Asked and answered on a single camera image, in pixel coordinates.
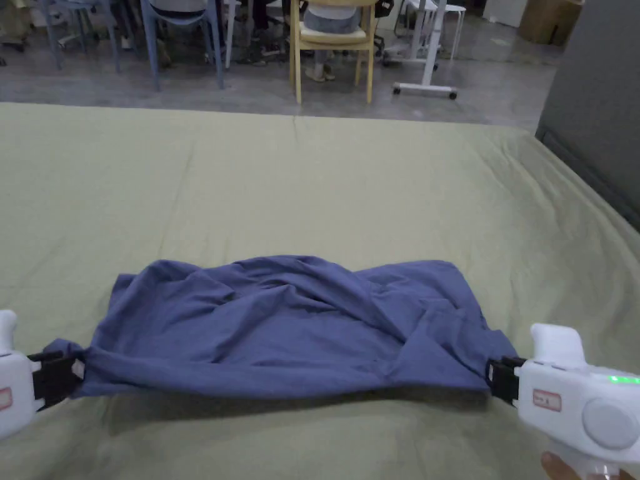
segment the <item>blue cloth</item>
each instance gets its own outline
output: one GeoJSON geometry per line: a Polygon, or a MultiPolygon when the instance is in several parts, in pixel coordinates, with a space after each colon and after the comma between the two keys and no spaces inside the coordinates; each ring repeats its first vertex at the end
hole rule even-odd
{"type": "MultiPolygon", "coordinates": [[[[46,350],[82,350],[56,340],[46,350]]],[[[166,260],[120,275],[83,351],[75,396],[140,388],[307,397],[402,385],[485,390],[515,355],[469,286],[439,261],[358,272],[315,257],[202,269],[166,260]]]]}

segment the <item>cardboard box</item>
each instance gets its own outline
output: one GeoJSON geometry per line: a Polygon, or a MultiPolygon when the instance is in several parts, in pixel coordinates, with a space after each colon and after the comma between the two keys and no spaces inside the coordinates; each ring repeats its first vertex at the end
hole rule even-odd
{"type": "Polygon", "coordinates": [[[535,44],[566,43],[582,10],[582,0],[529,0],[518,34],[535,44]]]}

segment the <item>round gray button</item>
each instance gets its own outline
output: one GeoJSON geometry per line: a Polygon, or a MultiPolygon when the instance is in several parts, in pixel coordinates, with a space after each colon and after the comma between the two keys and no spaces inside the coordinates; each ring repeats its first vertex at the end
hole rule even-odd
{"type": "Polygon", "coordinates": [[[608,450],[623,450],[640,435],[636,416],[624,405],[596,398],[582,411],[582,425],[590,439],[608,450]]]}

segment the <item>white handheld controller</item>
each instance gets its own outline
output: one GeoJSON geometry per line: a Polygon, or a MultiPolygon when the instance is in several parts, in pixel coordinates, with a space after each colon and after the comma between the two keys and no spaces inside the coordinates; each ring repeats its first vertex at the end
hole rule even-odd
{"type": "Polygon", "coordinates": [[[33,391],[33,372],[40,362],[13,349],[16,320],[12,311],[0,310],[0,439],[27,426],[44,406],[33,391]]]}
{"type": "Polygon", "coordinates": [[[640,376],[588,365],[573,328],[534,324],[531,334],[534,358],[513,369],[522,421],[583,479],[639,463],[640,376]]]}

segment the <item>red label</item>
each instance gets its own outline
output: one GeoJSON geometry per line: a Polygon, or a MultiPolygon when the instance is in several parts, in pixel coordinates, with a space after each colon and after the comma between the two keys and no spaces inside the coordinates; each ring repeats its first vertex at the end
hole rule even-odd
{"type": "Polygon", "coordinates": [[[536,389],[533,390],[533,405],[552,410],[553,412],[561,412],[562,397],[552,392],[536,389]]]}
{"type": "Polygon", "coordinates": [[[0,410],[9,408],[13,405],[13,396],[11,395],[11,389],[9,387],[0,390],[0,410]]]}

